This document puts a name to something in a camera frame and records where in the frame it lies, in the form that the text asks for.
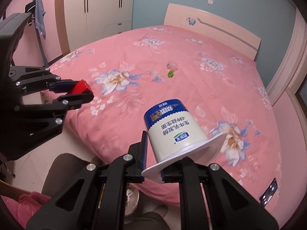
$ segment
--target tile floor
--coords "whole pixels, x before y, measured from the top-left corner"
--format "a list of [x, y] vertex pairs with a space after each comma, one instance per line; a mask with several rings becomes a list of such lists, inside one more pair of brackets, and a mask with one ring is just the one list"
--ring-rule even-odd
[[[23, 99], [24, 104], [41, 103], [39, 93], [25, 96]], [[7, 167], [16, 175], [15, 178], [7, 176], [7, 181], [24, 190], [41, 192], [52, 162], [62, 153], [71, 153], [86, 161], [91, 161], [95, 156], [77, 137], [64, 128], [61, 135], [42, 144], [20, 159], [7, 162]], [[133, 217], [151, 211], [160, 204], [159, 201], [140, 193], [138, 208], [127, 220], [131, 221]], [[170, 206], [164, 219], [171, 230], [181, 228], [179, 208]]]

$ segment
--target blue wall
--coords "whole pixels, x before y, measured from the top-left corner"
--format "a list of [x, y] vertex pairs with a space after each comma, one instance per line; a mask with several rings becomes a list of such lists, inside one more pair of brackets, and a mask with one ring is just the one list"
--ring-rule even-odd
[[202, 9], [246, 28], [261, 38], [257, 69], [269, 84], [288, 49], [296, 9], [287, 0], [134, 0], [132, 29], [163, 25], [169, 3]]

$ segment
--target green object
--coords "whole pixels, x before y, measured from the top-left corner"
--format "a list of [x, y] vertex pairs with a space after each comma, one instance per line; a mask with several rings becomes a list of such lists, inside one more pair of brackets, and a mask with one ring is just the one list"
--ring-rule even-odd
[[174, 71], [169, 71], [167, 77], [171, 78], [174, 76]]

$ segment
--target dark pants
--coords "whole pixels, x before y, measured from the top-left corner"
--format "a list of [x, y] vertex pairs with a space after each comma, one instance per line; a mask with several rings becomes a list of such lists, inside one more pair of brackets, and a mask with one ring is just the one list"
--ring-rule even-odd
[[[73, 176], [78, 174], [88, 162], [74, 155], [65, 153], [59, 155], [48, 172], [42, 194], [53, 196]], [[169, 230], [163, 218], [155, 213], [148, 212], [134, 219], [124, 226], [125, 230]]]

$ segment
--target smartphone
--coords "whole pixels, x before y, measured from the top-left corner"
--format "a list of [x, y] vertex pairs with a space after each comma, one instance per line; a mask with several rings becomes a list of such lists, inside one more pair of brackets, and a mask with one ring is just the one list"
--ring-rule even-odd
[[271, 184], [269, 185], [269, 187], [267, 188], [267, 190], [259, 198], [260, 203], [263, 207], [265, 207], [269, 203], [270, 199], [275, 194], [277, 188], [278, 188], [278, 185], [277, 185], [277, 182], [276, 182], [276, 178], [274, 178], [273, 181], [271, 182]]

